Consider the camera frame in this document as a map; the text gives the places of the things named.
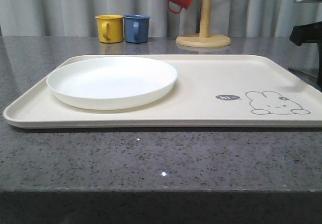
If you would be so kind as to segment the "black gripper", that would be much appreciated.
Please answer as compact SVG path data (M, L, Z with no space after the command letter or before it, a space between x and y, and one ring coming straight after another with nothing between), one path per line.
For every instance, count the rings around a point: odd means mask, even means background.
M303 43L321 43L321 22L294 26L289 39L297 46Z

